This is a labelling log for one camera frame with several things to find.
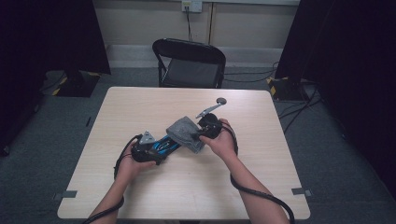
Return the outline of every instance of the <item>gray cloth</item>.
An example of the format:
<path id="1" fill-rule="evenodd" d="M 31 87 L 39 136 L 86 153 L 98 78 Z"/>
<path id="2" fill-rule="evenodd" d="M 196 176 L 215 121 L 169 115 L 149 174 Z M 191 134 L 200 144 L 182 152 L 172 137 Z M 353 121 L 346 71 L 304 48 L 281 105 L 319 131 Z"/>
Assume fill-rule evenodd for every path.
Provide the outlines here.
<path id="1" fill-rule="evenodd" d="M 198 138 L 198 130 L 198 126 L 191 119 L 184 117 L 167 128 L 166 133 L 175 142 L 198 153 L 205 146 Z"/>

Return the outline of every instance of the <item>black curtain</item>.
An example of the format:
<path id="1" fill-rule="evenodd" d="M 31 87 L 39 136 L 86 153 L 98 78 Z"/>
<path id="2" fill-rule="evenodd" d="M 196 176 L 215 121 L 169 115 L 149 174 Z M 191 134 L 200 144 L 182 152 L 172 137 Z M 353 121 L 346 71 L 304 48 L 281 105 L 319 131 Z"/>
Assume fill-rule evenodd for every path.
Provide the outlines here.
<path id="1" fill-rule="evenodd" d="M 302 0 L 276 77 L 319 83 L 348 139 L 396 198 L 396 2 Z"/>
<path id="2" fill-rule="evenodd" d="M 0 0 L 0 147 L 46 73 L 68 68 L 110 74 L 92 0 Z"/>

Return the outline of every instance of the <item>wooden table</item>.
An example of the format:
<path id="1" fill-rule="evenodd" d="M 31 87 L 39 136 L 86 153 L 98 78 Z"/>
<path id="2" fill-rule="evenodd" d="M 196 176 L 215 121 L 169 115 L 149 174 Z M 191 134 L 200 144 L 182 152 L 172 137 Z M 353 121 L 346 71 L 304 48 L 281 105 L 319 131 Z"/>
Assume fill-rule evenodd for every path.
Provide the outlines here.
<path id="1" fill-rule="evenodd" d="M 238 140 L 239 158 L 260 181 L 287 203 L 297 219 L 310 211 L 285 136 L 267 91 L 113 87 L 93 124 L 63 198 L 60 218 L 86 218 L 113 182 L 113 167 L 126 143 L 149 131 L 156 139 L 176 120 L 197 114 L 224 97 L 227 105 L 213 113 L 230 121 Z M 126 190 L 119 218 L 248 219 L 229 171 L 205 146 L 199 154 L 180 147 L 160 166 L 142 173 Z"/>

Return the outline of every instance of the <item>handheld device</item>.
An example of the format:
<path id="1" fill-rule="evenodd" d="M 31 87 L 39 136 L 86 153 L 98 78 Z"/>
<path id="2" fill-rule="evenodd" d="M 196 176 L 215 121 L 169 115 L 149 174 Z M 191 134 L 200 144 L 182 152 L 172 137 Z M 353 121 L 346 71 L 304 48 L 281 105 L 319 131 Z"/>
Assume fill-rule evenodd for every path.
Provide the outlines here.
<path id="1" fill-rule="evenodd" d="M 216 105 L 210 106 L 208 109 L 205 109 L 203 112 L 197 115 L 197 119 L 201 118 L 198 121 L 198 125 L 201 126 L 201 129 L 198 131 L 198 135 L 203 135 L 212 139 L 215 139 L 217 136 L 219 136 L 222 124 L 216 115 L 210 112 L 221 105 L 227 104 L 227 100 L 220 97 L 216 100 L 216 103 Z"/>
<path id="2" fill-rule="evenodd" d="M 169 154 L 179 147 L 180 144 L 168 135 L 155 141 L 149 132 L 145 132 L 137 136 L 137 142 L 131 148 L 131 154 L 135 161 L 155 161 L 157 165 L 160 165 Z"/>

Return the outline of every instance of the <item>wall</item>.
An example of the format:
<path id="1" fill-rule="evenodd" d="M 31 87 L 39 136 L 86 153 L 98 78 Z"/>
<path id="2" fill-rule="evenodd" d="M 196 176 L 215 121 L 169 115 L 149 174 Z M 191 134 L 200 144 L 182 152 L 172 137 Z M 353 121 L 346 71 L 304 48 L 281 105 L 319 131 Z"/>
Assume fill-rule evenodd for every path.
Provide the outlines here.
<path id="1" fill-rule="evenodd" d="M 202 13 L 190 14 L 194 41 L 217 47 L 283 49 L 298 1 L 225 2 L 204 1 Z M 94 4 L 107 45 L 151 45 L 163 37 L 188 39 L 187 15 L 181 12 L 180 1 L 94 0 Z"/>

